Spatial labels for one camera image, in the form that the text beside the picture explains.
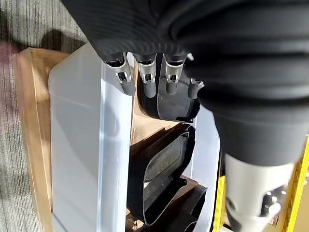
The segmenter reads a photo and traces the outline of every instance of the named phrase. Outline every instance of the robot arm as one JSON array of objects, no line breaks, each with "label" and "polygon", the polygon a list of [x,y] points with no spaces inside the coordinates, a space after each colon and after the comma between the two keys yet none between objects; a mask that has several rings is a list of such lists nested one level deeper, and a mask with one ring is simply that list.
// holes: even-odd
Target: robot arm
[{"label": "robot arm", "polygon": [[167,92],[184,60],[194,98],[214,114],[235,231],[260,232],[281,209],[309,130],[309,0],[62,0],[126,94],[124,53],[155,93],[155,56]]}]

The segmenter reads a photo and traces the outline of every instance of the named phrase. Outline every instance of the yellow metal frame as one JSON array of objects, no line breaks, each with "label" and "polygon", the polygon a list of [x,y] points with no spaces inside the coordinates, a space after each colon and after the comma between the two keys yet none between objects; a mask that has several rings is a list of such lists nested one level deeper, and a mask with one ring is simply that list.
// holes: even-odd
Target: yellow metal frame
[{"label": "yellow metal frame", "polygon": [[213,232],[219,232],[224,223],[225,214],[225,176],[221,176],[218,181],[217,199],[214,214]]},{"label": "yellow metal frame", "polygon": [[[296,223],[297,213],[301,196],[304,190],[304,183],[309,166],[309,137],[307,137],[303,158],[295,165],[290,182],[290,189],[287,196],[287,207],[284,212],[284,220],[281,232],[293,232]],[[224,223],[225,214],[225,176],[221,176],[218,181],[217,199],[215,206],[215,217],[213,232],[219,232]]]},{"label": "yellow metal frame", "polygon": [[282,232],[293,232],[297,213],[300,205],[301,196],[304,190],[306,174],[309,165],[309,137],[307,137],[304,156],[295,165],[294,174],[291,178],[290,191],[287,199],[285,217],[282,223]]}]

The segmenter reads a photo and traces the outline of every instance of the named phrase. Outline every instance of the wooden board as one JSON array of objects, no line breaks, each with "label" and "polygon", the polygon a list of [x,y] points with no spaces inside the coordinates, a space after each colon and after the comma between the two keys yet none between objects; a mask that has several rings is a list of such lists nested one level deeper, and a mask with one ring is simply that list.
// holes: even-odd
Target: wooden board
[{"label": "wooden board", "polygon": [[[27,152],[28,174],[35,212],[46,232],[52,232],[52,184],[50,145],[50,70],[68,56],[46,49],[28,48],[13,56],[16,92],[23,140]],[[135,84],[138,67],[134,67]],[[137,94],[133,98],[131,153],[149,146],[177,123],[148,117],[139,106]]]},{"label": "wooden board", "polygon": [[46,232],[53,231],[48,74],[67,56],[65,53],[35,48],[13,56],[33,204]]}]

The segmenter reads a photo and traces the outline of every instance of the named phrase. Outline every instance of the carpet floor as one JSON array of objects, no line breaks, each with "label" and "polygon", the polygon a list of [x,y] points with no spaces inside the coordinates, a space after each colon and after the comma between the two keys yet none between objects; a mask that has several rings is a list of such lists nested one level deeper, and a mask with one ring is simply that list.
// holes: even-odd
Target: carpet floor
[{"label": "carpet floor", "polygon": [[0,232],[43,232],[29,186],[11,56],[29,46],[73,52],[86,42],[59,0],[0,0]]}]

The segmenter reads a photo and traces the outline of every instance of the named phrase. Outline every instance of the black curved plastic piece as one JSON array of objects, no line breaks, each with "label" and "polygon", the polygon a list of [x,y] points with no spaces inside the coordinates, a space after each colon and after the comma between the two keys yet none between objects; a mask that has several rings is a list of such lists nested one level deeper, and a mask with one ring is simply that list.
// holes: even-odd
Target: black curved plastic piece
[{"label": "black curved plastic piece", "polygon": [[[165,63],[161,64],[161,61],[162,54],[158,54],[155,78],[157,94],[153,98],[147,98],[142,91],[138,91],[140,105],[153,118],[192,123],[199,111],[199,102],[188,97],[190,79],[182,72],[178,81],[178,91],[175,95],[169,95],[166,92]],[[138,80],[138,89],[141,84],[142,81]]]},{"label": "black curved plastic piece", "polygon": [[191,160],[194,145],[195,129],[183,124],[130,160],[127,206],[135,218],[148,226],[154,224],[186,186],[180,176]]}]

